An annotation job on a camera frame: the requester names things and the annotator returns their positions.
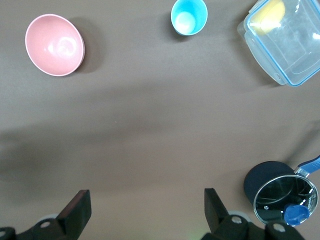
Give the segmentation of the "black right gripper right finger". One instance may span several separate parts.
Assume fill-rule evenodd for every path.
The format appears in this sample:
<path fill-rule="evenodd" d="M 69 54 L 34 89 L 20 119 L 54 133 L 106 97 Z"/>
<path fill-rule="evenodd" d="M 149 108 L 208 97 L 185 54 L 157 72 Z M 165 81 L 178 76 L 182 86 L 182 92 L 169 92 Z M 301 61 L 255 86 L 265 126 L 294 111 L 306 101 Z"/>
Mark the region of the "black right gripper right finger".
<path fill-rule="evenodd" d="M 210 233 L 205 240 L 301 240 L 292 226 L 270 222 L 260 228 L 238 214 L 229 214 L 214 188 L 204 190 L 204 213 Z"/>

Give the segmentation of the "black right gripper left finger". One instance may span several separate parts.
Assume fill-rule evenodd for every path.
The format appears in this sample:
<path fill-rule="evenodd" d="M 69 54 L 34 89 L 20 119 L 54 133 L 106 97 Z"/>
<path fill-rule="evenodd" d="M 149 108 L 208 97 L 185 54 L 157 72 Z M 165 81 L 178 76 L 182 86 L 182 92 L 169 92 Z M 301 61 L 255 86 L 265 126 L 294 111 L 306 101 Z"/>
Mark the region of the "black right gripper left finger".
<path fill-rule="evenodd" d="M 56 218 L 45 218 L 17 234 L 13 227 L 2 227 L 2 240 L 77 240 L 91 218 L 91 195 L 80 190 Z"/>

